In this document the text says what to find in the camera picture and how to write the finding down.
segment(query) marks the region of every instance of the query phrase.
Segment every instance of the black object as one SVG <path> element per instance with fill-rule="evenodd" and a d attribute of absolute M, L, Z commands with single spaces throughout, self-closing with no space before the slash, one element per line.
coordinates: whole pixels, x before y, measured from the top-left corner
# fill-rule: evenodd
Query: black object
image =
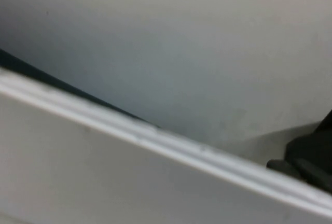
<path fill-rule="evenodd" d="M 332 193 L 332 111 L 312 134 L 287 144 L 284 160 L 270 160 L 267 168 Z"/>
<path fill-rule="evenodd" d="M 4 50 L 0 49 L 0 67 L 3 67 L 5 69 L 8 69 L 8 70 L 11 70 L 11 71 L 14 71 L 16 73 L 19 73 L 19 74 L 22 74 L 26 77 L 29 77 L 29 78 L 32 78 L 34 80 L 38 80 L 42 83 L 45 83 L 45 84 L 48 84 L 52 87 L 55 87 L 55 88 L 58 88 L 58 89 L 61 89 L 63 91 L 66 91 L 68 93 L 71 93 L 71 94 L 74 94 L 78 97 L 82 97 L 82 98 L 85 98 L 89 101 L 92 101 L 94 103 L 97 103 L 99 105 L 102 105 L 102 106 L 105 106 L 105 107 L 108 107 L 110 109 L 113 109 L 115 111 L 118 111 L 122 114 L 125 114 L 127 116 L 130 116 L 132 118 L 135 118 L 135 119 L 140 119 L 142 120 L 141 118 L 135 116 L 135 115 L 132 115 L 114 105 L 111 105 L 103 100 L 100 100 L 99 98 L 96 98 L 88 93 L 85 93 L 61 80 L 58 80 L 56 78 L 54 78 L 53 76 L 50 76 L 48 74 L 46 74 L 45 72 L 21 61 L 20 59 L 14 57 L 13 55 L 11 54 L 8 54 L 7 52 L 5 52 Z"/>
<path fill-rule="evenodd" d="M 303 180 L 300 173 L 288 162 L 284 160 L 270 160 L 266 167 L 281 173 L 284 173 L 288 176 L 294 177 L 296 179 Z"/>

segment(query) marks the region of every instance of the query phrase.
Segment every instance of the gray wall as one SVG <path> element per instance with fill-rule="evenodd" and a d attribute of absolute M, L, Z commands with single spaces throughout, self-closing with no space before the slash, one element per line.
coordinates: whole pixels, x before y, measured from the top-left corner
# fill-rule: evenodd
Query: gray wall
<path fill-rule="evenodd" d="M 332 108 L 332 0 L 0 0 L 0 47 L 225 149 Z"/>

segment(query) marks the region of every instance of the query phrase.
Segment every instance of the white plastic edge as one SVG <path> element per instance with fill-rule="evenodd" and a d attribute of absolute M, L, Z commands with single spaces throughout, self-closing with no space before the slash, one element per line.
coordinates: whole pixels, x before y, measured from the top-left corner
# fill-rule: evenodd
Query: white plastic edge
<path fill-rule="evenodd" d="M 332 197 L 320 190 L 3 68 L 0 68 L 0 93 L 248 190 L 332 218 Z"/>

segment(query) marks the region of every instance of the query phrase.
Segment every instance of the white board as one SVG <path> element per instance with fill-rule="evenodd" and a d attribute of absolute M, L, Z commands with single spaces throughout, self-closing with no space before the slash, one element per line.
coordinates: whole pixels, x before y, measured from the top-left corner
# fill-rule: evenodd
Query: white board
<path fill-rule="evenodd" d="M 332 198 L 0 69 L 0 213 L 32 224 L 330 223 Z"/>

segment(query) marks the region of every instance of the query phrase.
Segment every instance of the gray surface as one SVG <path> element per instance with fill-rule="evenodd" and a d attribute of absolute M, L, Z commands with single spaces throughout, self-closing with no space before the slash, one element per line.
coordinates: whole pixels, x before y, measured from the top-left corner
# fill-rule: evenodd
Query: gray surface
<path fill-rule="evenodd" d="M 3 95 L 0 132 L 0 212 L 33 224 L 330 223 Z"/>
<path fill-rule="evenodd" d="M 331 1 L 1 0 L 0 47 L 151 123 L 241 153 L 235 142 L 332 108 Z"/>

